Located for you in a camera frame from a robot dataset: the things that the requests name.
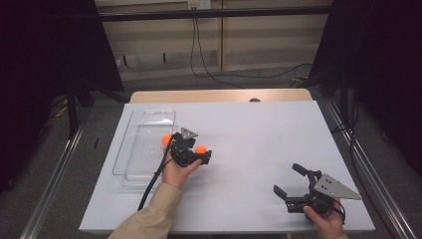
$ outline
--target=orange ball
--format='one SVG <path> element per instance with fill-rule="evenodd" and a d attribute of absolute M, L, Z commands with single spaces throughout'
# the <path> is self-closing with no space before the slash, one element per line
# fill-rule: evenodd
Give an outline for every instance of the orange ball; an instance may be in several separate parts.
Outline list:
<path fill-rule="evenodd" d="M 167 146 L 168 142 L 170 141 L 170 138 L 171 138 L 171 134 L 166 134 L 165 136 L 163 136 L 161 139 L 162 144 L 164 144 L 164 146 Z"/>
<path fill-rule="evenodd" d="M 198 145 L 195 148 L 196 153 L 205 153 L 207 151 L 207 148 L 204 145 Z"/>

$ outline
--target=table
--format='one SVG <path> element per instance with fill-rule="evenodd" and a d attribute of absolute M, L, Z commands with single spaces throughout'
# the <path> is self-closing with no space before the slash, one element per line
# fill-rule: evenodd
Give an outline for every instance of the table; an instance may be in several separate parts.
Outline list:
<path fill-rule="evenodd" d="M 261 102 L 248 103 L 253 98 Z M 141 193 L 122 188 L 111 173 L 135 109 L 175 110 L 176 122 L 198 128 L 197 142 L 213 150 L 210 164 L 201 166 L 186 184 L 170 233 L 315 230 L 304 214 L 288 213 L 282 199 L 272 192 L 274 184 L 289 196 L 308 192 L 308 180 L 292 170 L 294 162 L 320 169 L 357 189 L 317 103 L 311 99 L 307 90 L 280 89 L 133 94 L 131 104 L 123 110 L 80 230 L 109 233 L 137 208 Z M 347 212 L 346 231 L 374 229 L 362 201 L 343 200 L 342 204 Z"/>

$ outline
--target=silver metal plate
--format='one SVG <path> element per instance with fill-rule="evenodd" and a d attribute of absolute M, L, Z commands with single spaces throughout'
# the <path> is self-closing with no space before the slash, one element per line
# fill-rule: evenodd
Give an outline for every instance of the silver metal plate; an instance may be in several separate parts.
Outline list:
<path fill-rule="evenodd" d="M 360 200 L 362 196 L 337 181 L 335 178 L 324 174 L 314 186 L 314 190 L 330 197 Z"/>
<path fill-rule="evenodd" d="M 189 139 L 189 138 L 198 136 L 198 133 L 191 131 L 191 130 L 184 128 L 184 127 L 181 129 L 181 131 L 182 131 L 183 139 Z"/>

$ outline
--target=clear plastic container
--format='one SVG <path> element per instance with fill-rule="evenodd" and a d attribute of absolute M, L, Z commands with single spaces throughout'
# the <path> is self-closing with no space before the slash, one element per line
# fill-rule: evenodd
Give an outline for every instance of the clear plastic container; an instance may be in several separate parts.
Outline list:
<path fill-rule="evenodd" d="M 132 112 L 112 171 L 122 186 L 146 189 L 163 157 L 162 137 L 173 133 L 174 121 L 175 111 Z"/>

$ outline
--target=electrical outlet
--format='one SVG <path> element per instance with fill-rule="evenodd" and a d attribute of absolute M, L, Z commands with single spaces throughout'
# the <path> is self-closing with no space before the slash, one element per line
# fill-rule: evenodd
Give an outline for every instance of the electrical outlet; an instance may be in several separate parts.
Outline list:
<path fill-rule="evenodd" d="M 199 9 L 211 9 L 211 0 L 199 0 Z"/>
<path fill-rule="evenodd" d="M 199 10 L 199 0 L 189 0 L 187 1 L 188 10 Z"/>

